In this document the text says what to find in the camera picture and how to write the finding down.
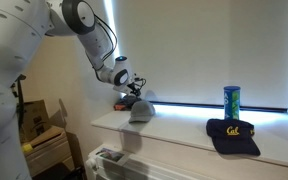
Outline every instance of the wall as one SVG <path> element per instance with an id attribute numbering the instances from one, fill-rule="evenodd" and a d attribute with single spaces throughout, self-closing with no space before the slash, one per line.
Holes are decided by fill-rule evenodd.
<path id="1" fill-rule="evenodd" d="M 96 1 L 93 7 L 102 4 Z M 25 100 L 45 100 L 52 122 L 68 132 L 77 164 L 107 143 L 216 179 L 288 179 L 287 167 L 92 127 L 91 121 L 113 110 L 119 94 L 97 81 L 75 37 L 45 38 L 24 74 Z"/>

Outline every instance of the cal logo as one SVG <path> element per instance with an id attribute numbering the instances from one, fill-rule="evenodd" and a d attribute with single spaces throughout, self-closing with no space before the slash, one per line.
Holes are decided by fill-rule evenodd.
<path id="1" fill-rule="evenodd" d="M 238 127 L 233 128 L 233 126 L 230 126 L 226 130 L 227 135 L 229 136 L 238 136 L 240 133 L 238 132 Z"/>

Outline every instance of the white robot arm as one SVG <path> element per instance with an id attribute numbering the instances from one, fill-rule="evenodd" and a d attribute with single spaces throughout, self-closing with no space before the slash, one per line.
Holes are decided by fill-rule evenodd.
<path id="1" fill-rule="evenodd" d="M 83 0 L 0 0 L 0 180 L 31 179 L 20 148 L 11 85 L 26 68 L 44 35 L 77 36 L 97 78 L 126 94 L 140 95 L 126 57 L 104 65 L 114 45 Z"/>

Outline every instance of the can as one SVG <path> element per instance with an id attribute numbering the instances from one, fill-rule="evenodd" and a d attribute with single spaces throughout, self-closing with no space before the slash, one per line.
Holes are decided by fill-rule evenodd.
<path id="1" fill-rule="evenodd" d="M 224 87 L 224 119 L 240 119 L 240 91 L 239 86 Z"/>

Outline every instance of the white ledge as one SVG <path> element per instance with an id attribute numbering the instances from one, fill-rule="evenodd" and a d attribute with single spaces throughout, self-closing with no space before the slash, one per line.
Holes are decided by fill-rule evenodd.
<path id="1" fill-rule="evenodd" d="M 113 111 L 93 126 L 215 151 L 206 134 L 210 118 L 223 118 L 224 110 L 154 105 L 157 113 L 148 123 L 128 123 L 129 111 Z M 255 143 L 261 151 L 255 160 L 288 166 L 288 115 L 241 111 L 240 119 L 255 126 Z"/>

